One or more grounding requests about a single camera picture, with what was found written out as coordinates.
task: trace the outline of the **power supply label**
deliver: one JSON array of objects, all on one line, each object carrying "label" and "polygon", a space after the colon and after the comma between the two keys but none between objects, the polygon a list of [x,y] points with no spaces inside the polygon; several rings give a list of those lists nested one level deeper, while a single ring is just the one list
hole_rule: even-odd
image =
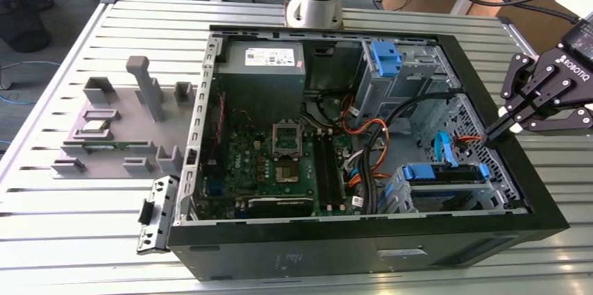
[{"label": "power supply label", "polygon": [[293,49],[249,48],[245,51],[246,66],[296,66]]}]

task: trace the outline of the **blue latch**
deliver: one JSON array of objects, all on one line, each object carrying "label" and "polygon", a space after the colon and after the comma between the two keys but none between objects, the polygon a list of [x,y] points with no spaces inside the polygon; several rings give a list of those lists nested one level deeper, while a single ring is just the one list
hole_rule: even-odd
[{"label": "blue latch", "polygon": [[409,165],[404,167],[404,175],[408,180],[437,178],[432,165]]},{"label": "blue latch", "polygon": [[484,179],[487,179],[487,180],[491,179],[491,169],[489,169],[489,166],[485,165],[484,163],[480,163],[479,169],[480,169],[480,172],[483,173]]},{"label": "blue latch", "polygon": [[380,75],[385,78],[397,76],[401,71],[403,60],[396,43],[375,40],[371,44],[373,45],[375,61],[380,65]]}]

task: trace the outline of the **open computer tower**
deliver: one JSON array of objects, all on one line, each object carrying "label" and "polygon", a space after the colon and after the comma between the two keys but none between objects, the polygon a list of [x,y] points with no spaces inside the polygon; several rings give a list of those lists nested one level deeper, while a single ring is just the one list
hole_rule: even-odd
[{"label": "open computer tower", "polygon": [[[453,36],[214,26],[205,53],[139,253],[174,251],[200,280],[380,273],[467,267],[568,228],[515,136],[480,141],[497,107]],[[371,135],[342,125],[436,92],[455,95],[371,146],[372,163],[389,151],[369,214],[353,160]]]}]

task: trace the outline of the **blue cable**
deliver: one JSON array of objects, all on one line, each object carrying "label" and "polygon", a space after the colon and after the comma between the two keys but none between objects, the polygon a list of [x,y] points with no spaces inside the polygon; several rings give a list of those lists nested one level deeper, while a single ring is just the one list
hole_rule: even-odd
[{"label": "blue cable", "polygon": [[[61,64],[58,62],[54,62],[54,61],[41,61],[41,60],[37,60],[37,61],[23,61],[23,62],[15,62],[13,65],[9,65],[7,67],[3,67],[0,69],[0,71],[3,69],[7,69],[7,68],[11,68],[14,66],[23,65],[23,64],[50,64],[50,65],[54,65],[54,66],[58,66],[58,67],[61,66]],[[30,105],[38,103],[38,102],[17,102],[17,101],[11,101],[10,99],[3,97],[2,95],[0,95],[0,100],[3,100],[5,102],[7,102],[10,104],[17,105],[17,106],[30,106]]]},{"label": "blue cable", "polygon": [[0,95],[0,100],[3,100],[5,102],[10,103],[10,104],[15,104],[17,106],[30,106],[38,102],[17,102],[17,101],[11,101],[10,99],[7,99],[6,97],[3,97]]},{"label": "blue cable", "polygon": [[460,163],[456,160],[456,156],[453,155],[452,141],[449,139],[449,135],[444,131],[437,132],[437,137],[435,138],[435,158],[437,162],[441,162],[444,159],[445,149],[445,160],[452,164],[452,167],[457,168]]}]

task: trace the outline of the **green motherboard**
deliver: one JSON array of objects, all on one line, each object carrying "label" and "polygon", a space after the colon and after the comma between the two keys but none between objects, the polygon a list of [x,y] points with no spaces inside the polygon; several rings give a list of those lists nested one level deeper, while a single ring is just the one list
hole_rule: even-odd
[{"label": "green motherboard", "polygon": [[[345,204],[329,207],[320,204],[318,174],[314,140],[318,135],[313,131],[300,132],[302,137],[301,157],[276,158],[273,156],[274,134],[272,130],[241,130],[232,133],[226,162],[225,180],[206,180],[209,198],[209,219],[237,219],[241,204],[249,199],[274,197],[282,199],[313,199],[312,216],[336,216],[353,214]],[[344,194],[344,179],[340,167],[344,162],[342,151],[350,150],[352,141],[348,135],[326,136],[332,141],[333,161],[325,167],[334,167]],[[277,146],[296,148],[296,138],[277,136]]]}]

